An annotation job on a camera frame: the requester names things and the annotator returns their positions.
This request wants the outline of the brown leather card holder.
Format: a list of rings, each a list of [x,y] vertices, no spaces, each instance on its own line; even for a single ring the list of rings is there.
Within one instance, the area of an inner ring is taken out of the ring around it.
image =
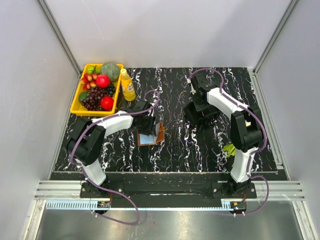
[[[137,144],[139,147],[156,145],[165,140],[165,127],[160,121],[155,125],[156,135],[137,134]]]

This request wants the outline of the black plastic card box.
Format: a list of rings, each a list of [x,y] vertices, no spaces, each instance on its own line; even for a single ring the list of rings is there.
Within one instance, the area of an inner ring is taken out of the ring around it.
[[[184,115],[191,125],[199,125],[203,121],[216,119],[221,111],[210,104],[196,104],[195,102],[189,102],[184,108]]]

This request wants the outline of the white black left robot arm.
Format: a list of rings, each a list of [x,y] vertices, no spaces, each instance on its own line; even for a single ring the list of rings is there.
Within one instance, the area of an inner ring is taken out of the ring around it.
[[[156,117],[151,114],[154,107],[146,100],[139,100],[135,105],[106,117],[77,119],[65,148],[70,154],[70,163],[81,168],[96,197],[106,196],[109,190],[107,176],[99,162],[104,139],[130,128],[136,128],[143,135],[156,135]]]

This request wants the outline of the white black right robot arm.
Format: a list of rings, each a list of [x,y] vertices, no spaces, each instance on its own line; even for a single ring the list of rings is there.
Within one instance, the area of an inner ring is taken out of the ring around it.
[[[230,120],[230,140],[235,147],[227,192],[239,198],[250,184],[250,170],[255,153],[266,146],[267,134],[262,123],[261,110],[248,106],[227,94],[221,86],[209,84],[200,75],[187,79],[191,86],[192,101],[184,107],[185,115],[192,125],[217,117],[223,113]]]

